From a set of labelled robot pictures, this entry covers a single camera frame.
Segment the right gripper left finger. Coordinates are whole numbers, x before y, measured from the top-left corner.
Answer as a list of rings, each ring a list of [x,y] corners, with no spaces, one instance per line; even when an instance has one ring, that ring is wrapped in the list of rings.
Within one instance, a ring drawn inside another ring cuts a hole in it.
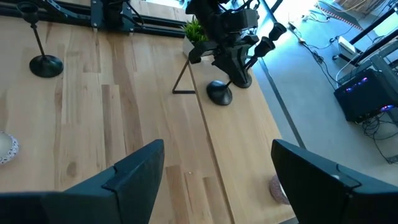
[[[0,194],[0,224],[148,224],[164,167],[156,139],[63,192]]]

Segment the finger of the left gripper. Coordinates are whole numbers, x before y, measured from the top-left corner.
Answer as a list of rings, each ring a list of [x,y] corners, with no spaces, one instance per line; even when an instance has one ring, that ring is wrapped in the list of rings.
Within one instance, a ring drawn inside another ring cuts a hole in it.
[[[214,54],[214,66],[225,72],[239,86],[239,49],[228,48]]]
[[[248,70],[246,68],[246,56],[248,55],[248,48],[247,47],[242,47],[239,50],[239,57],[238,57],[238,62],[239,62],[239,72],[241,76],[238,78],[238,87],[239,88],[249,88],[252,83],[252,77],[248,73]]]

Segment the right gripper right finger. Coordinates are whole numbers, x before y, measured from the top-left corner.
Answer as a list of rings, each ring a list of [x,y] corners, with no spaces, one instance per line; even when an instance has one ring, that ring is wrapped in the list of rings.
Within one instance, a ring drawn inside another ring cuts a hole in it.
[[[299,224],[398,224],[398,187],[287,141],[271,158]]]

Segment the green plant in white pot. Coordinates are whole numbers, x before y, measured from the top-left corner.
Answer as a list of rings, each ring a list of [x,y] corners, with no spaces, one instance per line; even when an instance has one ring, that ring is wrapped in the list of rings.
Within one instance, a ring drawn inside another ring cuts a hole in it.
[[[190,51],[194,48],[195,44],[197,44],[198,42],[207,41],[208,38],[195,16],[193,16],[190,21],[187,21],[187,23],[182,26],[182,28],[185,33],[182,50],[184,55],[188,57]]]

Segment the white box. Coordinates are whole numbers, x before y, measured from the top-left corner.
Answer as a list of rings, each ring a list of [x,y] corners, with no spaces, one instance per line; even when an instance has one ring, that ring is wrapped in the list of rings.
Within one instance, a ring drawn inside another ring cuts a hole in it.
[[[344,37],[339,36],[337,41],[341,55],[349,58],[350,60],[357,56],[358,53],[355,46],[349,43]]]

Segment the black computer tower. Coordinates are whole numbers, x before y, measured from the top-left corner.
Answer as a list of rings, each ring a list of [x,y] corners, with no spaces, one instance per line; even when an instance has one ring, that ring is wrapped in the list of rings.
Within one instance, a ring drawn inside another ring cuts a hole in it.
[[[337,88],[334,96],[345,119],[361,123],[398,108],[398,76],[369,68]]]

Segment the wooden shelf riser black frame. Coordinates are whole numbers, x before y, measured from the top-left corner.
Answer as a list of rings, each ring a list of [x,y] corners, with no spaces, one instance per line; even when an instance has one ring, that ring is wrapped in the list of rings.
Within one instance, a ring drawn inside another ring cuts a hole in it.
[[[247,89],[230,85],[228,106],[206,94],[213,80],[228,80],[210,61],[183,59],[197,96],[228,215],[234,224],[278,224],[295,216],[291,206],[276,202],[269,190],[275,176],[271,159],[274,139],[281,137],[274,117],[254,79]]]

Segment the black aluminium station frame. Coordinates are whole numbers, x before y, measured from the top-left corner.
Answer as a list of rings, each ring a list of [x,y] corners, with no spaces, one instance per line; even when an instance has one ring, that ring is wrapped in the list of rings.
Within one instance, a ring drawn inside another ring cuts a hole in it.
[[[0,0],[0,16],[55,22],[122,33],[183,38],[184,21],[148,16],[131,0],[89,0],[82,5],[66,0]]]

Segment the black desk frame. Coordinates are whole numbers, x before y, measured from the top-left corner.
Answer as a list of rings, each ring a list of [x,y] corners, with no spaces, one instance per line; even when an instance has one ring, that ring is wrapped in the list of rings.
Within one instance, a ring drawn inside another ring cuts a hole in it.
[[[384,15],[382,15],[380,18],[376,19],[371,25],[369,25],[365,30],[360,32],[358,35],[356,35],[353,39],[349,41],[351,45],[354,45],[357,43],[360,39],[362,39],[364,36],[366,36],[368,33],[370,33],[372,30],[374,30],[378,25],[382,24],[386,19],[388,19],[391,15],[396,14],[398,15],[398,2],[394,4],[393,7],[391,7]],[[387,44],[390,40],[398,36],[398,30],[393,31],[392,33],[388,34],[387,36],[383,37],[378,43],[372,44],[367,50],[364,52],[358,51],[358,55],[349,59],[342,53],[339,53],[338,55],[332,56],[332,60],[337,60],[337,59],[343,59],[349,64],[356,65],[360,61],[364,60],[367,56],[370,56],[373,54],[376,50],[379,50],[383,45]]]

